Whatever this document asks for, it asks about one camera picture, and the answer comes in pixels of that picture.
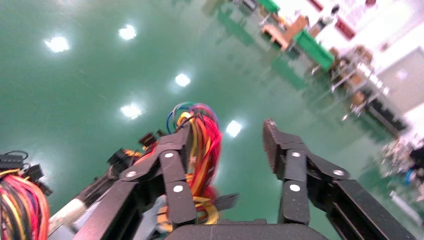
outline cable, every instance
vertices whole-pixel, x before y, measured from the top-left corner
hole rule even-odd
[[[24,155],[23,160],[27,159],[29,154],[26,151],[21,151],[21,150],[12,150],[12,151],[8,151],[6,152],[4,155],[8,155],[8,154],[22,154]]]
[[[177,120],[176,112],[181,109],[188,109],[188,111],[182,112]],[[217,115],[209,106],[202,103],[177,104],[166,119],[166,128],[170,134],[169,120],[171,116],[176,132],[180,131],[183,126],[187,126],[188,123],[191,127],[193,143],[190,151],[190,173],[186,174],[185,178],[190,186],[197,212],[203,213],[199,219],[205,220],[205,224],[215,224],[219,217],[217,208],[214,206],[217,194],[210,183],[221,153],[222,134]],[[148,155],[142,156],[135,164],[146,157]],[[159,212],[166,213],[167,208],[165,207]],[[157,221],[164,230],[172,231],[167,214],[159,214]]]
[[[46,196],[19,169],[0,172],[1,237],[8,240],[47,240],[50,210]]]

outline white screw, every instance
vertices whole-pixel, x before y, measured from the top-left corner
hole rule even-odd
[[[136,175],[135,171],[129,171],[125,176],[127,176],[127,178],[131,178],[134,177]]]
[[[176,192],[176,193],[179,193],[182,190],[183,190],[183,186],[181,186],[181,185],[176,185],[176,186],[173,187],[173,191]]]
[[[293,192],[299,192],[301,190],[301,187],[296,184],[292,184],[290,185],[290,190],[292,190]]]
[[[338,176],[345,175],[345,173],[342,170],[334,170],[334,171],[332,171],[332,173],[334,173],[335,175],[338,175]]]

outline workbench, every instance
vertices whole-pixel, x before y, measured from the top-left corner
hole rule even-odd
[[[321,44],[304,29],[293,37],[288,50],[290,51],[295,45],[299,46],[309,58],[325,71],[330,69],[330,66],[335,60],[334,55],[321,46]]]

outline white wall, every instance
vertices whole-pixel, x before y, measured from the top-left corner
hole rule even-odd
[[[320,15],[308,0],[275,1],[287,15],[295,9],[302,9],[302,14],[309,17],[311,24]],[[414,49],[424,49],[424,0],[394,0],[379,9],[373,19],[357,30],[352,40],[347,40],[336,28],[325,29],[318,39],[323,40],[324,47],[336,47],[341,54],[355,45],[365,45],[373,52],[372,64],[378,74]],[[381,50],[384,43],[390,44],[386,51]],[[413,138],[417,134],[418,138],[424,138],[424,103],[403,117],[413,128],[407,133],[408,137]]]

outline table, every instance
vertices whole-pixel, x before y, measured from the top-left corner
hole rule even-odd
[[[293,37],[289,51],[294,47],[294,45],[301,47],[305,54],[313,59],[319,67],[326,71],[330,69],[330,66],[334,62],[334,55],[321,46],[315,38],[304,29]]]
[[[268,11],[268,14],[259,23],[259,25],[262,26],[267,22],[268,18],[270,18],[272,14],[278,13],[280,7],[273,0],[258,0],[258,2]]]

